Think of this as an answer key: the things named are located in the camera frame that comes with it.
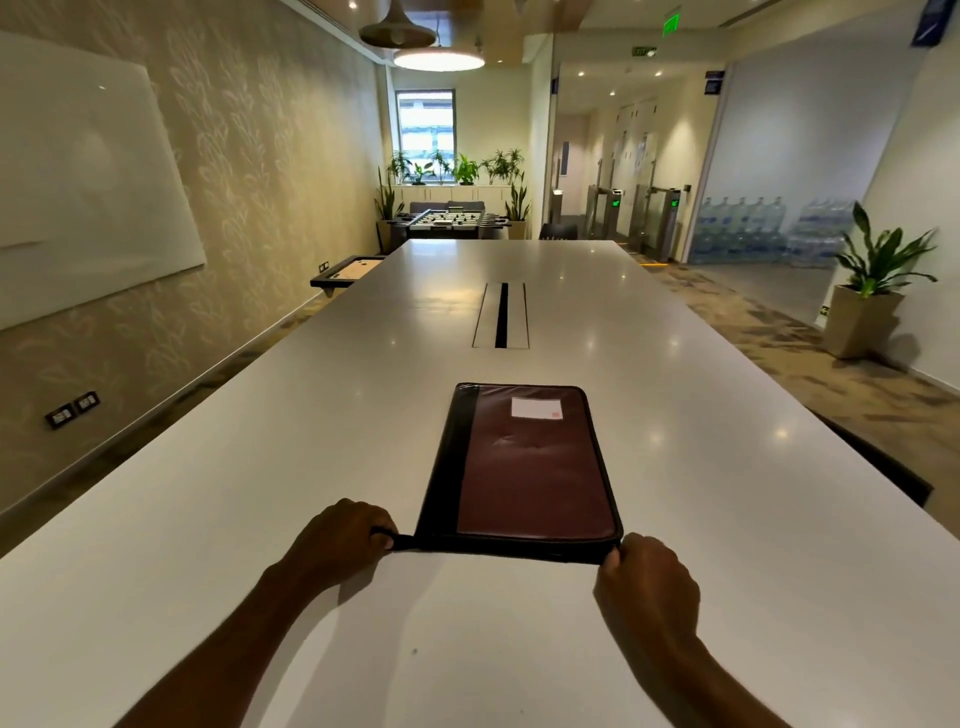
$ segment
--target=chair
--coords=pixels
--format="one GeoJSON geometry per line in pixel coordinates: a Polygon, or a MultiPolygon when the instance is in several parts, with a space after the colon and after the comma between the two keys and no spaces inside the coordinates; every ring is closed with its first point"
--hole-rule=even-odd
{"type": "Polygon", "coordinates": [[[577,226],[572,223],[569,225],[544,223],[540,228],[540,240],[578,240],[579,238],[577,226]]]}
{"type": "Polygon", "coordinates": [[[411,214],[419,215],[428,209],[447,209],[449,205],[450,203],[410,203],[410,212],[411,214]]]}
{"type": "Polygon", "coordinates": [[[933,486],[920,478],[918,475],[909,471],[897,460],[894,460],[883,450],[874,447],[866,440],[854,435],[849,430],[838,425],[833,420],[829,420],[822,415],[813,412],[817,419],[829,427],[835,435],[843,440],[851,449],[855,450],[860,457],[874,466],[881,474],[887,477],[894,485],[903,491],[903,494],[913,502],[923,508],[930,494],[933,493],[933,486]]]}

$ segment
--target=wall sign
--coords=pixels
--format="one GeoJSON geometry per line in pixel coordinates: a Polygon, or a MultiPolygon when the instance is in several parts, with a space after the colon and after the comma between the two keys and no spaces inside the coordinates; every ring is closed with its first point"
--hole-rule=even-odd
{"type": "Polygon", "coordinates": [[[914,48],[933,48],[940,45],[956,4],[957,0],[927,0],[911,45],[914,48]]]}

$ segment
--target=baseboard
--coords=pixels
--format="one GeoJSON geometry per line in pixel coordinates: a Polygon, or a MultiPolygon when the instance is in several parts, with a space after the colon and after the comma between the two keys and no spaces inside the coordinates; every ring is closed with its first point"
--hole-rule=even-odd
{"type": "Polygon", "coordinates": [[[94,449],[90,450],[89,452],[87,452],[86,454],[82,455],[80,458],[78,458],[77,460],[75,460],[73,463],[71,463],[70,465],[66,466],[66,467],[65,467],[63,470],[61,470],[59,473],[57,473],[56,475],[50,477],[48,480],[44,481],[41,485],[39,485],[39,486],[37,486],[36,488],[34,488],[30,493],[28,493],[26,496],[24,496],[23,498],[21,498],[20,500],[18,500],[18,501],[17,501],[16,503],[14,503],[13,505],[10,505],[10,506],[8,506],[7,508],[5,508],[3,511],[0,511],[0,526],[3,525],[4,519],[6,519],[7,517],[9,517],[9,516],[13,513],[13,511],[19,509],[19,508],[22,507],[22,506],[25,506],[27,503],[31,502],[31,501],[34,500],[35,498],[41,497],[41,496],[42,496],[43,494],[45,494],[47,491],[56,488],[56,487],[57,487],[60,483],[62,483],[64,480],[67,480],[68,478],[70,478],[70,477],[72,477],[73,475],[75,475],[76,473],[78,473],[81,469],[83,469],[84,467],[86,467],[87,465],[89,465],[95,458],[97,458],[99,455],[101,455],[101,454],[103,454],[104,452],[106,452],[108,449],[112,448],[114,445],[116,445],[117,443],[119,443],[119,442],[120,442],[121,440],[123,440],[125,437],[128,437],[129,435],[131,435],[131,434],[133,434],[134,432],[136,432],[140,427],[146,425],[146,424],[147,424],[149,421],[151,421],[153,418],[155,418],[155,417],[163,414],[163,412],[165,412],[167,409],[169,409],[169,408],[172,407],[174,404],[176,404],[177,401],[180,399],[180,397],[182,397],[183,395],[187,394],[188,392],[190,392],[191,390],[193,390],[193,389],[194,389],[195,387],[197,387],[198,385],[203,384],[203,383],[204,383],[205,381],[207,381],[208,379],[216,376],[217,373],[220,372],[220,370],[222,370],[224,367],[226,367],[227,364],[229,364],[231,361],[233,361],[237,356],[239,356],[240,354],[242,354],[243,352],[245,352],[245,351],[246,351],[247,349],[249,349],[250,347],[256,345],[257,343],[259,343],[262,339],[266,338],[267,336],[270,336],[271,334],[276,333],[280,328],[282,328],[282,327],[284,326],[284,324],[286,324],[287,322],[291,321],[292,319],[295,319],[295,318],[300,314],[300,312],[301,312],[304,308],[306,308],[306,307],[309,306],[311,303],[313,303],[314,301],[316,301],[317,298],[319,298],[320,295],[322,295],[322,294],[318,294],[318,296],[313,296],[312,298],[308,299],[307,301],[301,303],[299,306],[297,306],[294,310],[292,310],[290,313],[288,313],[288,314],[287,314],[286,316],[284,316],[282,319],[280,319],[279,321],[277,321],[275,324],[272,324],[269,328],[265,328],[263,331],[261,331],[261,332],[258,333],[256,336],[254,336],[253,339],[251,339],[250,341],[248,341],[248,342],[247,342],[246,344],[244,344],[242,347],[240,347],[239,349],[237,349],[237,350],[235,350],[234,352],[231,352],[230,354],[228,354],[227,356],[225,356],[223,359],[221,359],[220,361],[218,361],[218,362],[217,362],[216,364],[214,364],[212,367],[210,367],[209,369],[207,369],[203,374],[201,374],[200,376],[197,376],[196,378],[192,379],[189,383],[187,383],[187,384],[185,384],[184,386],[182,386],[180,389],[178,389],[176,392],[174,392],[172,395],[170,395],[168,398],[166,398],[166,399],[165,399],[164,401],[162,401],[160,404],[156,404],[156,405],[154,405],[153,407],[151,407],[149,410],[147,410],[147,412],[146,412],[145,414],[143,414],[143,415],[141,415],[140,417],[138,417],[136,420],[134,420],[133,422],[131,422],[129,425],[126,425],[125,427],[123,427],[123,429],[117,431],[117,432],[114,433],[113,435],[110,435],[110,437],[108,437],[104,442],[102,442],[102,443],[101,443],[100,445],[98,445],[96,448],[94,448],[94,449]]]}
{"type": "Polygon", "coordinates": [[[945,381],[943,381],[942,379],[938,379],[938,378],[937,378],[936,376],[934,376],[934,375],[929,375],[929,374],[927,374],[927,373],[924,372],[923,370],[916,369],[916,368],[910,367],[910,366],[906,366],[906,365],[902,364],[901,362],[898,362],[897,359],[891,358],[890,356],[887,356],[887,355],[884,354],[884,353],[874,352],[874,356],[875,356],[882,364],[885,364],[886,366],[890,367],[891,369],[896,369],[896,370],[899,371],[899,372],[906,372],[907,374],[909,374],[909,375],[911,375],[911,376],[915,376],[917,379],[922,379],[922,380],[925,381],[927,384],[932,384],[933,386],[937,387],[938,389],[943,389],[943,390],[946,391],[946,392],[950,392],[952,395],[956,395],[957,397],[960,397],[960,387],[955,387],[955,386],[953,386],[952,384],[950,384],[949,382],[945,382],[945,381]]]}

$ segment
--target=window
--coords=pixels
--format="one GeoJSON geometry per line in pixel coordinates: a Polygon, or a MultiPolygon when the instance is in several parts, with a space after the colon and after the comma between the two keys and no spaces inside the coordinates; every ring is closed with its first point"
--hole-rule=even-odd
{"type": "Polygon", "coordinates": [[[400,149],[411,162],[425,166],[438,150],[453,160],[457,150],[457,129],[452,90],[398,91],[396,110],[400,122],[400,149]]]}

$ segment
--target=ceiling light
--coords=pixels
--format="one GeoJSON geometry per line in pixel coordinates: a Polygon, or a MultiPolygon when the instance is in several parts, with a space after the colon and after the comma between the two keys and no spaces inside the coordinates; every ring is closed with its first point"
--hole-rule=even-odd
{"type": "Polygon", "coordinates": [[[423,48],[416,51],[398,51],[394,63],[412,71],[471,71],[483,65],[475,53],[449,48],[423,48]]]}

